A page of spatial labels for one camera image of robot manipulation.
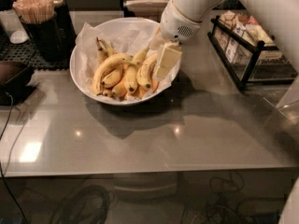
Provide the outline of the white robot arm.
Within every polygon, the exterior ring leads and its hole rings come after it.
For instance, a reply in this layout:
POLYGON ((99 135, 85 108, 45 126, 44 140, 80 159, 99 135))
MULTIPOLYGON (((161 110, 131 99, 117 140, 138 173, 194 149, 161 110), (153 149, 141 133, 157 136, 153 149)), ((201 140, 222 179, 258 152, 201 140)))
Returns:
MULTIPOLYGON (((181 35, 178 31, 184 25, 190 28, 199 27, 200 21, 205 19, 210 9, 216 7, 224 0, 169 0, 161 17, 163 38, 176 39, 186 42, 191 39, 191 35, 181 35)), ((299 22, 299 0, 239 0, 245 9, 257 19, 265 31, 273 35, 278 49, 283 52, 298 73, 299 68, 299 43, 298 43, 298 22, 299 22)), ((244 113, 240 116, 241 124, 246 124, 246 131, 257 134, 261 132, 261 137, 265 138, 266 131, 270 135, 274 128, 282 125, 282 120, 278 117, 273 120, 276 123, 264 123, 265 128, 253 122, 253 118, 258 118, 252 112, 244 113)), ((280 221, 278 224, 298 224, 298 177, 294 187, 284 204, 280 221)))

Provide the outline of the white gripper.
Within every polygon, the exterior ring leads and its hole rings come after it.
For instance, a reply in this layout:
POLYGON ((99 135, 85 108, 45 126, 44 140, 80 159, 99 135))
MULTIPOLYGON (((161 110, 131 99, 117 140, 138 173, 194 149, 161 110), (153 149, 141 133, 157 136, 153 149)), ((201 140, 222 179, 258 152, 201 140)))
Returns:
POLYGON ((167 42, 164 44, 164 39, 184 43, 197 35, 200 29, 201 24, 182 14, 173 0, 168 2, 161 16, 160 27, 157 28, 149 42, 150 49, 158 49, 157 63, 153 72, 153 76, 157 80, 165 79, 182 55, 179 43, 167 42))

